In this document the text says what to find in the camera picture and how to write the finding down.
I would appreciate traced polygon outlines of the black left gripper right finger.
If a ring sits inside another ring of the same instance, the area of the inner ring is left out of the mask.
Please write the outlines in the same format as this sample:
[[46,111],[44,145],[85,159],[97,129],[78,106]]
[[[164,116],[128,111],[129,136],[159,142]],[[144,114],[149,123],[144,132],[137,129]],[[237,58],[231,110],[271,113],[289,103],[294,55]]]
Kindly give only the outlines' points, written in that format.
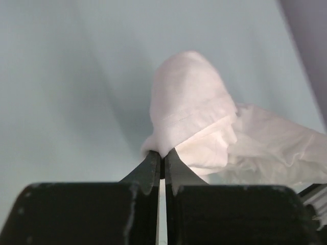
[[280,185],[209,185],[165,157],[168,244],[321,244],[308,209]]

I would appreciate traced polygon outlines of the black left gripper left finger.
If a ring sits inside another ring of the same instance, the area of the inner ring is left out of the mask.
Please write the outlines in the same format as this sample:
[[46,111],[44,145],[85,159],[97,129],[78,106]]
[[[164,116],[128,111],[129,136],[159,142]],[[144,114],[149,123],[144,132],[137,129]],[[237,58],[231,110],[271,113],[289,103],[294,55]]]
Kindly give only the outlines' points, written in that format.
[[157,244],[160,164],[151,151],[118,182],[28,185],[1,244]]

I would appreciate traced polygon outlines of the white t shirt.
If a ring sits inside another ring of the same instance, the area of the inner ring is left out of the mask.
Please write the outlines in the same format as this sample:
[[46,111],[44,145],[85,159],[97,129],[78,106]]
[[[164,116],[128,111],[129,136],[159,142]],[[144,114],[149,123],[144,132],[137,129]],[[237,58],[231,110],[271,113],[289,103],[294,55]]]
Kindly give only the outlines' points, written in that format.
[[175,150],[209,184],[326,183],[326,135],[234,102],[198,52],[175,54],[157,69],[150,118],[142,154]]

